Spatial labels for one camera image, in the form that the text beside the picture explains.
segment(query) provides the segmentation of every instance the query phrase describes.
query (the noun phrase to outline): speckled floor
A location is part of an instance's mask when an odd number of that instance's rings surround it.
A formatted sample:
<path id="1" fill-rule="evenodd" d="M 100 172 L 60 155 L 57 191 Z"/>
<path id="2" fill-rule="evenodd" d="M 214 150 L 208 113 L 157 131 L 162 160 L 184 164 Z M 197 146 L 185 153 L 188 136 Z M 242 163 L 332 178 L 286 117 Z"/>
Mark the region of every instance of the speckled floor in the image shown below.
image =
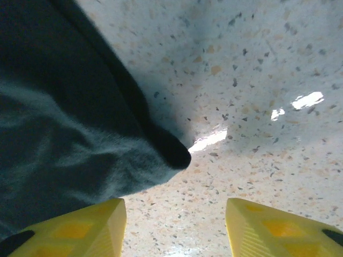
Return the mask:
<path id="1" fill-rule="evenodd" d="M 125 197 L 123 257 L 231 256 L 233 196 L 343 229 L 342 0 L 79 3 L 193 153 Z"/>

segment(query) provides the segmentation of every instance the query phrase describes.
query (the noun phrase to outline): white floor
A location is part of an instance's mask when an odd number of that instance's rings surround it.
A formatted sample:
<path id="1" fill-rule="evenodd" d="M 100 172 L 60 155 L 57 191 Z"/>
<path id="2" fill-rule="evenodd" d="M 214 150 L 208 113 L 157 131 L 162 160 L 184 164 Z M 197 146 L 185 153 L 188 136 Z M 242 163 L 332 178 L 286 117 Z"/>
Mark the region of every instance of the white floor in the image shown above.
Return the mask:
<path id="1" fill-rule="evenodd" d="M 125 197 L 123 257 L 231 256 L 229 197 L 343 229 L 343 0 L 79 3 L 155 120 L 196 140 L 188 170 Z"/>

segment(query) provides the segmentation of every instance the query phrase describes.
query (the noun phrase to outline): terrazzo floor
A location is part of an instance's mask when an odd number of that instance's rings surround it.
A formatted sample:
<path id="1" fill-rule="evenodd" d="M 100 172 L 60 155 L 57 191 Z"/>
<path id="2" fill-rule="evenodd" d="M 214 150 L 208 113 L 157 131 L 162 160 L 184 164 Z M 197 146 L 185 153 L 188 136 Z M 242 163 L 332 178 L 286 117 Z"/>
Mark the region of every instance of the terrazzo floor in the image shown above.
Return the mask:
<path id="1" fill-rule="evenodd" d="M 343 0 L 79 0 L 189 146 L 125 197 L 123 257 L 231 256 L 239 197 L 343 229 Z"/>

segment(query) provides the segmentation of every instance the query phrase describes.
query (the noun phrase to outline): dark gray fabric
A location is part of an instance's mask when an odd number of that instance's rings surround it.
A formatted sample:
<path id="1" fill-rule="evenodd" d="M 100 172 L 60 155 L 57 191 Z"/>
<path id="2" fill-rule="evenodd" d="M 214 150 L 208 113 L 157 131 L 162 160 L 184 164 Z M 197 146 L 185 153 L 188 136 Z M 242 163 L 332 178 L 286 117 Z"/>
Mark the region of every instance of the dark gray fabric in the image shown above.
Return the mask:
<path id="1" fill-rule="evenodd" d="M 165 183 L 191 160 L 87 19 L 52 2 L 0 2 L 0 239 Z"/>

